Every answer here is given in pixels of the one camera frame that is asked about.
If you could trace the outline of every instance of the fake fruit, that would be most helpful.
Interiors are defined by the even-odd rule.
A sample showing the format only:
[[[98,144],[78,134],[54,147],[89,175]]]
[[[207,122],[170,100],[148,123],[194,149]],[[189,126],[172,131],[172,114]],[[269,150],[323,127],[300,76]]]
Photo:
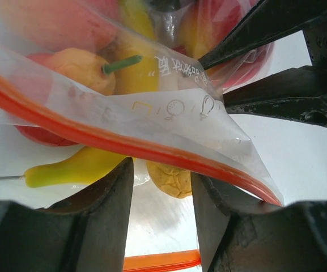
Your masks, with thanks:
[[[104,58],[77,48],[57,52],[44,62],[44,66],[100,94],[112,95],[116,78],[113,73],[102,71],[107,64]]]
[[[44,65],[45,61],[51,57],[51,54],[39,53],[28,56],[32,61]],[[26,90],[26,95],[33,97],[35,101],[41,104],[47,102],[49,90],[52,86],[52,79],[46,76],[35,75],[34,78],[15,74],[10,78],[11,82]],[[17,130],[31,141],[40,143],[46,146],[72,146],[77,143],[62,138],[48,130],[35,126],[16,126]]]
[[[115,87],[114,71],[127,65],[135,64],[141,60],[140,56],[132,56],[121,62],[108,64],[105,59],[86,50],[76,48],[65,49],[54,55],[33,54],[28,58],[103,95],[113,94]],[[34,92],[32,96],[43,96],[38,101],[42,104],[45,103],[49,95],[47,90],[51,88],[51,79],[48,83],[50,86],[45,86],[41,89],[39,89],[41,86],[36,84],[35,78],[33,80],[30,79],[30,81],[35,83],[30,88]],[[40,127],[17,126],[17,129],[28,139],[47,146],[71,146],[77,144]]]
[[[189,57],[199,59],[216,47],[238,24],[247,8],[257,0],[198,0],[184,16],[180,29],[181,47],[177,50]],[[228,88],[252,79],[263,67],[271,53],[266,45],[252,63],[243,63],[222,85]],[[206,72],[215,87],[220,87],[223,76],[231,72],[236,60],[208,69]]]
[[[0,20],[15,34],[42,48],[96,52],[116,37],[117,0],[0,0]]]
[[[28,169],[24,173],[26,185],[38,188],[66,183],[91,184],[108,174],[125,158],[125,155],[86,146],[61,162]]]
[[[190,171],[153,161],[146,165],[153,183],[164,193],[175,198],[192,195]]]
[[[217,46],[240,19],[237,0],[198,0],[182,19],[180,44],[189,57],[199,59]]]
[[[144,1],[118,0],[118,2],[123,24],[149,39],[156,40]],[[139,64],[115,73],[116,94],[126,95],[158,91],[159,71],[154,46],[128,31],[122,30],[119,37],[114,49],[117,60],[136,54],[143,55],[143,59]]]

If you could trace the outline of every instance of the red fruit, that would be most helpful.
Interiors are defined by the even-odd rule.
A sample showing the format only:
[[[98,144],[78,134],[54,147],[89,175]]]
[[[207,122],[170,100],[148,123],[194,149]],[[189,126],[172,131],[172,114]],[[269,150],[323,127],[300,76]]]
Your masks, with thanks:
[[[44,65],[45,61],[51,57],[51,54],[32,54],[28,56],[29,59]],[[51,89],[52,80],[47,78],[45,75],[34,75],[33,78],[30,76],[13,75],[10,78],[10,82],[17,88],[20,89],[21,93],[30,97],[34,101],[38,101],[39,104],[45,104],[49,97],[49,90]],[[49,132],[40,127],[34,126],[16,126],[18,131],[26,138],[40,143],[46,146],[72,146],[77,143],[62,138],[54,133]]]
[[[117,0],[0,0],[0,19],[11,32],[52,51],[107,46],[117,28],[100,14],[118,21]]]
[[[189,57],[199,59],[218,45],[241,17],[237,0],[198,0],[182,19],[180,44]]]
[[[257,0],[244,0],[244,2],[198,0],[182,20],[180,42],[184,49],[179,48],[177,51],[195,59],[201,58],[214,49],[238,24],[247,12],[247,5],[252,7],[257,2]],[[243,63],[223,87],[240,85],[252,79],[268,59],[271,53],[270,48],[270,45],[265,46],[265,50],[253,63]],[[219,71],[230,72],[231,64],[232,62],[224,63],[206,71],[214,85],[219,84],[223,79],[224,74],[220,74]]]

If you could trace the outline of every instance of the yellow fruit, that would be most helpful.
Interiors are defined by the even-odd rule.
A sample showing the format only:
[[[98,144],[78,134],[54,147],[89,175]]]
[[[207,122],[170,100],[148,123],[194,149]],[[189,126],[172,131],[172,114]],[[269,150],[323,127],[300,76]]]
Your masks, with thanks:
[[[114,73],[104,74],[101,68],[108,62],[89,51],[68,48],[55,53],[44,65],[55,72],[79,82],[103,95],[112,95],[116,79]]]
[[[152,40],[156,40],[152,22],[143,0],[118,0],[124,25]],[[128,31],[120,31],[115,47],[116,60],[141,55],[140,63],[116,71],[118,95],[158,91],[158,60],[155,48],[146,40]]]
[[[66,160],[32,167],[24,175],[27,186],[32,188],[65,183],[91,184],[125,158],[125,155],[86,146]]]
[[[161,191],[175,198],[192,195],[190,171],[153,161],[147,161],[146,165],[153,183]]]

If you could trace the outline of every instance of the green pear stem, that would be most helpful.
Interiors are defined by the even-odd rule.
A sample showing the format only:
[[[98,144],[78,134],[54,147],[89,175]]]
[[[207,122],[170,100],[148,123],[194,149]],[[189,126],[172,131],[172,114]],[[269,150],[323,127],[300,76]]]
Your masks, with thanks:
[[[143,57],[141,55],[134,55],[129,58],[122,59],[121,61],[105,64],[101,69],[104,74],[109,75],[112,72],[140,63],[142,58]]]

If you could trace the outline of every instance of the banana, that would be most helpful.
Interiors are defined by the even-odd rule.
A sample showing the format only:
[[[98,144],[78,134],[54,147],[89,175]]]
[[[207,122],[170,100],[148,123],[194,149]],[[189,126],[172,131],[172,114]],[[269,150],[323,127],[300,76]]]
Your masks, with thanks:
[[[61,162],[28,169],[24,174],[26,185],[37,188],[65,183],[91,184],[108,174],[125,158],[125,155],[86,146]]]
[[[118,0],[122,22],[130,29],[156,40],[152,22],[143,0]],[[116,58],[122,60],[137,54],[142,55],[140,63],[117,71],[116,94],[158,91],[158,60],[153,44],[137,37],[127,30],[121,30],[116,43]]]

